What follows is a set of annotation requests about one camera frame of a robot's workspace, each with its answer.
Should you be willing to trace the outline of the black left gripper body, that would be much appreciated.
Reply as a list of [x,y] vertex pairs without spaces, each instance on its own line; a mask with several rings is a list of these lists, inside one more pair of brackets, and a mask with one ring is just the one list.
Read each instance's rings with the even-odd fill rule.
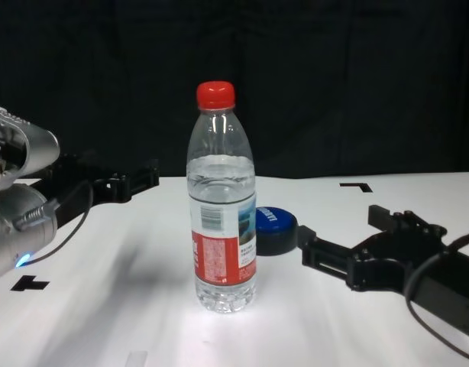
[[65,226],[84,213],[89,203],[89,188],[94,206],[115,203],[118,199],[117,172],[103,164],[98,156],[87,151],[82,154],[62,154],[50,166],[32,174],[37,182],[31,186],[47,199],[58,200],[57,225]]

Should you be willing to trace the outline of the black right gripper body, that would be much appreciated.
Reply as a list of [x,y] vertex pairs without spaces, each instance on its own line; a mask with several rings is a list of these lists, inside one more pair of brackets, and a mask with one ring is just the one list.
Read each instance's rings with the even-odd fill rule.
[[469,234],[445,248],[353,248],[349,283],[356,291],[391,291],[469,335]]

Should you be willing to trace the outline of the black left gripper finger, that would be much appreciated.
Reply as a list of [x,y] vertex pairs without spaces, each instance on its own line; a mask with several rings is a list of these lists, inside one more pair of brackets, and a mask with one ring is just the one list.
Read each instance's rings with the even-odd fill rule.
[[93,203],[126,203],[160,183],[159,161],[149,160],[125,171],[99,167],[92,171]]

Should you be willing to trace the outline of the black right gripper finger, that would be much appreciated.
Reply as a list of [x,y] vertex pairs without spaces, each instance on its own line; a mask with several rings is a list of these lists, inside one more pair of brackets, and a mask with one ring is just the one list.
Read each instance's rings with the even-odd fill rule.
[[348,270],[356,254],[355,250],[321,239],[307,226],[298,227],[297,243],[302,252],[303,266],[341,279],[350,289],[357,290],[349,283]]
[[367,240],[368,248],[445,248],[442,238],[447,230],[410,210],[391,213],[382,206],[370,205],[367,223],[380,230]]

